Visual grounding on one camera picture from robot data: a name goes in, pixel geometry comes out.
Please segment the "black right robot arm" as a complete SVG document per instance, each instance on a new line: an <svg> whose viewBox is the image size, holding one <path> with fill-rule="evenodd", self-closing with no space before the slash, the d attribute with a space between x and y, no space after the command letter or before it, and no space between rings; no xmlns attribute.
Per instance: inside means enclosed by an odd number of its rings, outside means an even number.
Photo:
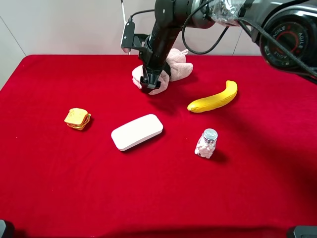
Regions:
<svg viewBox="0 0 317 238"><path fill-rule="evenodd" d="M278 70L317 81L317 3L314 0L158 0L155 24L139 52L142 65L133 74L147 94L166 89L172 76L168 57L187 27L207 29L218 23L240 26Z"/></svg>

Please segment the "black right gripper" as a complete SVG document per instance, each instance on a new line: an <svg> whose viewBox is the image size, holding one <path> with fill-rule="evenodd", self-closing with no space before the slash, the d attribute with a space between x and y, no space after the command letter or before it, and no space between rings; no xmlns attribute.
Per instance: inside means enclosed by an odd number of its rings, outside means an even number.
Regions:
<svg viewBox="0 0 317 238"><path fill-rule="evenodd" d="M138 47L138 51L139 59L143 63L143 75L140 76L141 92L149 93L150 89L160 88L159 75L165 67L168 44L144 44Z"/></svg>

